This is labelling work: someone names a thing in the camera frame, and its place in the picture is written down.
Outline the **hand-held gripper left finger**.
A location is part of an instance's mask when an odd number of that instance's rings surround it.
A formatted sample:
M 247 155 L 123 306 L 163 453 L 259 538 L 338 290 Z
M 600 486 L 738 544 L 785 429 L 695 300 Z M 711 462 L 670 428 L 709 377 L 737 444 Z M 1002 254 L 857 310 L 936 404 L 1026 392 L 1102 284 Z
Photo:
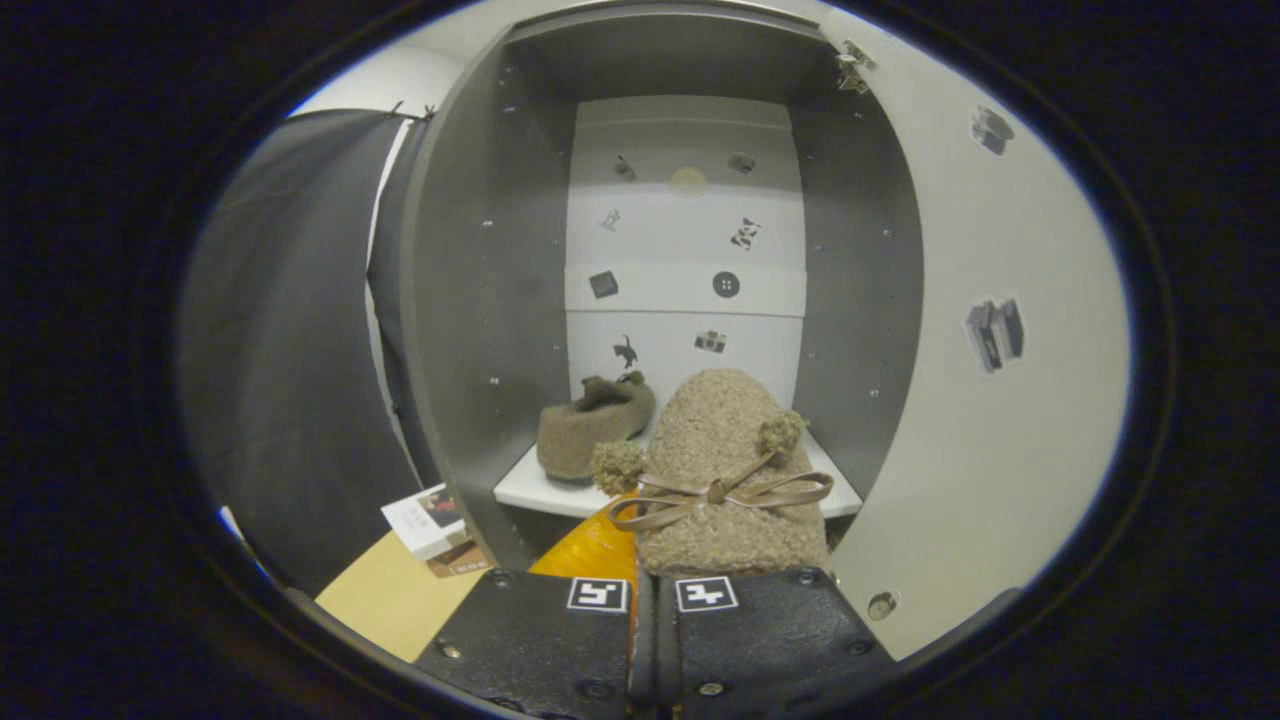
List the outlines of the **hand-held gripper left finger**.
M 481 712 L 538 719 L 632 719 L 644 693 L 653 582 L 596 571 L 531 570 L 564 519 L 467 497 L 494 560 L 413 665 Z

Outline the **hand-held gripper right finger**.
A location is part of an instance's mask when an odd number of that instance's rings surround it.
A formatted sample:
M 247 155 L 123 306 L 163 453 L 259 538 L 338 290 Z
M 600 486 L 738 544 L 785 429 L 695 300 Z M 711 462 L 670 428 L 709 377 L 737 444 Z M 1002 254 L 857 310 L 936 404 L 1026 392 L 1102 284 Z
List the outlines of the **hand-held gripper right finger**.
M 673 719 L 858 716 L 901 667 L 824 571 L 660 580 L 655 701 Z

